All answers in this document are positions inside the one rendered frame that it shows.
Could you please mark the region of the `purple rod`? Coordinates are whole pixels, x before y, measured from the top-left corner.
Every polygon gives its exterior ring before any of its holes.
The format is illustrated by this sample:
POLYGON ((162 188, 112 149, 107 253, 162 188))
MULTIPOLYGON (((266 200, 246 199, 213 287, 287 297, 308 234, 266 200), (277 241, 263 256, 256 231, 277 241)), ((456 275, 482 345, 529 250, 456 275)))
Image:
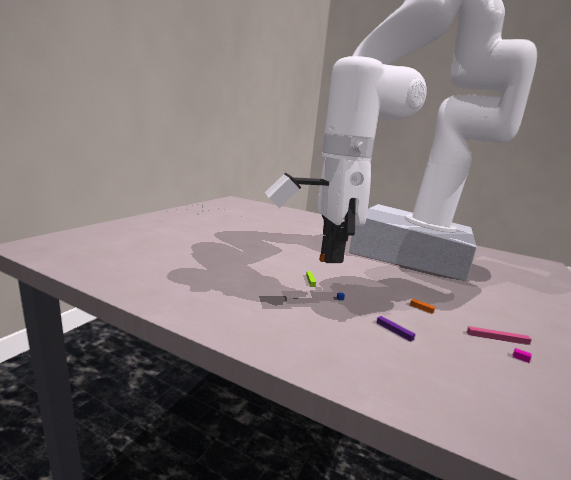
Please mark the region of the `purple rod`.
POLYGON ((415 333, 403 328, 402 326, 384 318, 383 316, 377 317, 377 324, 383 326, 384 328, 392 331, 393 333, 403 337, 408 341, 413 341, 415 338, 415 333))

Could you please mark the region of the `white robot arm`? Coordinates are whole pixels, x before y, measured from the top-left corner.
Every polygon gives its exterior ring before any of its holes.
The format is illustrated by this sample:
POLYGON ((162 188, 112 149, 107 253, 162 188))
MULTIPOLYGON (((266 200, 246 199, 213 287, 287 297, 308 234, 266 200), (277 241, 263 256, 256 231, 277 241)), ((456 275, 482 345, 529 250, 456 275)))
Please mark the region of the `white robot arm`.
POLYGON ((360 57, 335 63, 322 151, 371 158, 378 119, 406 119, 421 109, 427 92, 421 74, 390 65, 443 36, 457 12, 453 85, 501 97, 455 95, 439 107, 414 212, 405 220, 442 232, 457 229, 452 220, 472 161, 466 140, 512 140, 529 95, 537 50, 529 40, 501 39, 502 0, 405 0, 358 46, 353 56, 360 57))

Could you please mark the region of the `small magenta block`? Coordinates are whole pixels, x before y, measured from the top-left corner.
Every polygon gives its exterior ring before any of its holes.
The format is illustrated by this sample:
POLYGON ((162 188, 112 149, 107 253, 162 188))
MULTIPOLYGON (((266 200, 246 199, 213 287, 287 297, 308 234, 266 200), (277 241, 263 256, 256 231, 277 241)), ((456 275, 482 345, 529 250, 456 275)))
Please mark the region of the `small magenta block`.
POLYGON ((517 348, 514 349, 513 352, 513 357, 517 358, 519 360, 525 361, 525 362, 530 362, 531 360, 531 353, 519 350, 517 348))

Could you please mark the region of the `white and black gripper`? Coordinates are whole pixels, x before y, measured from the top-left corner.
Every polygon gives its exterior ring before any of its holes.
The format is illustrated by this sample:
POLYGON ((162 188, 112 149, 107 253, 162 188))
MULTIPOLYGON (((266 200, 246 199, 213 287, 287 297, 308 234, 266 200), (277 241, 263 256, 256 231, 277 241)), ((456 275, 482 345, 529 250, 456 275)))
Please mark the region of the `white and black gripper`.
POLYGON ((324 219, 323 235, 326 235, 321 254, 325 254, 325 263, 342 263, 348 236, 355 235, 355 224, 363 226, 366 222, 371 158, 323 152, 322 156, 325 161, 321 179, 329 181, 329 186, 320 185, 318 196, 318 210, 324 219))

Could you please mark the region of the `pink rod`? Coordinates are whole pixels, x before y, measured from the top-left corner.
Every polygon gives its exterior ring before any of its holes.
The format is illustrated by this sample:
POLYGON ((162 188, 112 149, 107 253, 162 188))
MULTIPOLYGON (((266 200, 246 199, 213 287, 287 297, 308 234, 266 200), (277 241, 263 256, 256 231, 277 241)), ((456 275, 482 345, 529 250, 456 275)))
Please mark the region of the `pink rod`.
POLYGON ((527 335, 520 335, 520 334, 482 329, 470 326, 468 326, 467 333, 470 336, 477 336, 477 337, 483 337, 495 340, 520 343, 520 344, 530 345, 531 343, 531 338, 527 335))

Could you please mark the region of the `lime green rod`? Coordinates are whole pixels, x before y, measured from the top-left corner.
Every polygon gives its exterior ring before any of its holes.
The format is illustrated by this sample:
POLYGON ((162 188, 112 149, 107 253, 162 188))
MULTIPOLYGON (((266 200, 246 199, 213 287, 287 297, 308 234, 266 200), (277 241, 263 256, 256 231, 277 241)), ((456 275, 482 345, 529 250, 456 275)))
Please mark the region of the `lime green rod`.
POLYGON ((316 280, 312 274, 312 271, 307 271, 306 273, 306 277, 308 279, 308 282, 310 284, 310 287, 316 287, 316 280))

